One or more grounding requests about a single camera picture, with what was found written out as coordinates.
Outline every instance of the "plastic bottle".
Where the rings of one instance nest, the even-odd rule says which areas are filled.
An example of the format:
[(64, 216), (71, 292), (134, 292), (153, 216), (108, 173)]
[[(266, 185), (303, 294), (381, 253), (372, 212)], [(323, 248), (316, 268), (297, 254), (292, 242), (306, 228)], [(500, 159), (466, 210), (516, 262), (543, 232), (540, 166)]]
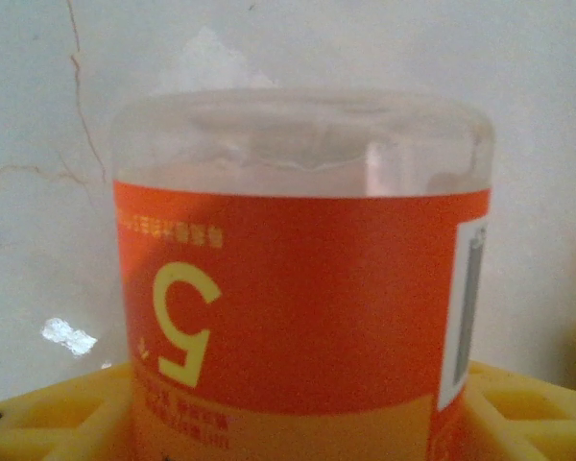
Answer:
[(455, 459), (490, 194), (474, 109), (162, 96), (112, 131), (142, 460)]

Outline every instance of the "orange label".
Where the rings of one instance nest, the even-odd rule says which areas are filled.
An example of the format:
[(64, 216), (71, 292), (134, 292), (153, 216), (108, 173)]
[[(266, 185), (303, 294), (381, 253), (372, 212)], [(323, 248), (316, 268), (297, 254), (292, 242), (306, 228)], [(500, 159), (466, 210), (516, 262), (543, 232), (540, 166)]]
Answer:
[[(488, 191), (264, 198), (117, 182), (128, 335), (138, 376), (134, 407), (143, 422), (137, 437), (147, 446), (142, 459), (199, 459), (188, 458), (197, 453), (200, 459), (288, 460), (297, 459), (286, 457), (294, 450), (308, 459), (334, 459), (320, 447), (321, 457), (304, 447), (332, 443), (325, 431), (341, 439), (370, 430), (374, 421), (401, 426), (384, 411), (410, 405), (401, 414), (415, 415), (418, 408), (424, 415), (423, 449), (445, 452), (440, 447), (449, 444), (449, 425), (458, 419), (455, 396), (465, 374), (455, 370), (466, 362), (457, 348), (465, 348), (471, 327), (464, 309), (452, 314), (459, 318), (456, 328), (449, 322), (459, 229), (486, 214), (488, 199)], [(463, 291), (457, 300), (468, 298)], [(444, 354), (448, 345), (455, 351)], [(444, 380), (451, 388), (445, 394)], [(199, 416), (206, 412), (208, 424), (188, 416), (192, 405), (202, 409)], [(405, 424), (413, 428), (419, 417)], [(322, 421), (330, 426), (321, 432)], [(279, 432), (291, 426), (300, 433), (300, 446), (292, 437), (274, 437), (274, 424)], [(254, 426), (269, 440), (256, 439)], [(146, 437), (148, 430), (168, 432), (154, 438)], [(312, 434), (318, 435), (307, 440)], [(183, 435), (187, 442), (178, 442)], [(367, 437), (351, 442), (380, 444)], [(265, 443), (284, 454), (256, 451)], [(367, 452), (355, 455), (379, 459)]]

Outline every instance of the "white barcode area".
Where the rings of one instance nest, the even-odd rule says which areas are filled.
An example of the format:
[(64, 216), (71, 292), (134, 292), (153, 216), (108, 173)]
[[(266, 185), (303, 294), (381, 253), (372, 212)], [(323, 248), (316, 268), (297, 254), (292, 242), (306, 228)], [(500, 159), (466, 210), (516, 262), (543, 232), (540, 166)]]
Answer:
[(438, 410), (446, 408), (454, 400), (468, 376), (485, 236), (485, 218), (463, 223), (457, 229)]

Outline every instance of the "yellow crate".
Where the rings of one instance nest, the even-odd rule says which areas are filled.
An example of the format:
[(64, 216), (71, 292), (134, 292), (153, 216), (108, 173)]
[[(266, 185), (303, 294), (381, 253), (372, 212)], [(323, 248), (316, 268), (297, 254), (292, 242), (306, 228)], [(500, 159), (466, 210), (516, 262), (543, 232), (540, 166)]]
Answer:
[[(0, 461), (132, 459), (128, 365), (3, 401), (0, 414)], [(472, 363), (465, 415), (467, 460), (576, 461), (575, 391)]]

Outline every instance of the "yellow number 5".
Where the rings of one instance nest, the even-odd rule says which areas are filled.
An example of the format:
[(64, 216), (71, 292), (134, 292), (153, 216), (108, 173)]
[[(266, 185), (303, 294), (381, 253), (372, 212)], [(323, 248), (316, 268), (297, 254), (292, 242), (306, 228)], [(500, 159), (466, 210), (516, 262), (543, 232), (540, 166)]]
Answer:
[(203, 366), (204, 351), (209, 341), (209, 330), (203, 329), (196, 334), (186, 334), (175, 327), (169, 317), (166, 306), (166, 292), (176, 281), (192, 285), (207, 304), (213, 303), (222, 296), (218, 285), (205, 272), (192, 264), (169, 262), (162, 266), (154, 279), (154, 311), (160, 328), (167, 339), (186, 353), (184, 365), (160, 357), (160, 372), (189, 387), (196, 387)]

